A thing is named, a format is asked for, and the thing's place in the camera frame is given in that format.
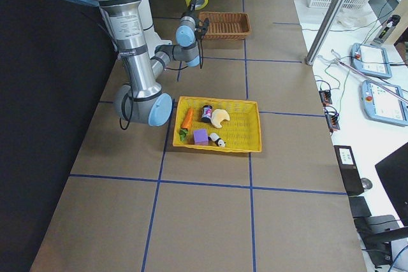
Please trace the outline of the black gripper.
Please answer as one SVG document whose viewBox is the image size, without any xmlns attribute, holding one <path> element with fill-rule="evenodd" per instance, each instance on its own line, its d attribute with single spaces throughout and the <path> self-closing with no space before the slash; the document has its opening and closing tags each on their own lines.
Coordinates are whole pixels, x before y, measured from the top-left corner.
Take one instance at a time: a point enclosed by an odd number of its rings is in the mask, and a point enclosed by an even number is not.
<svg viewBox="0 0 408 272">
<path fill-rule="evenodd" d="M 190 20 L 194 24 L 199 24 L 200 20 L 195 12 L 198 7 L 199 0 L 191 0 L 187 11 L 182 14 L 181 20 Z"/>
</svg>

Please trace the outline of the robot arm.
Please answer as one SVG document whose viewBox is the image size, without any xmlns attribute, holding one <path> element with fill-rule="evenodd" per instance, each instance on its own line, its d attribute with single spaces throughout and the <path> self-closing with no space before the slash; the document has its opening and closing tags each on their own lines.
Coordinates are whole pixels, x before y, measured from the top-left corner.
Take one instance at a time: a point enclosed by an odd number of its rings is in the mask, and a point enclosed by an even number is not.
<svg viewBox="0 0 408 272">
<path fill-rule="evenodd" d="M 173 101 L 156 80 L 171 61 L 185 62 L 189 67 L 200 64 L 194 11 L 203 8 L 208 0 L 186 0 L 187 11 L 180 19 L 175 44 L 161 40 L 155 33 L 149 0 L 65 1 L 97 7 L 101 12 L 129 78 L 114 102 L 120 119 L 163 125 L 170 117 Z"/>
</svg>

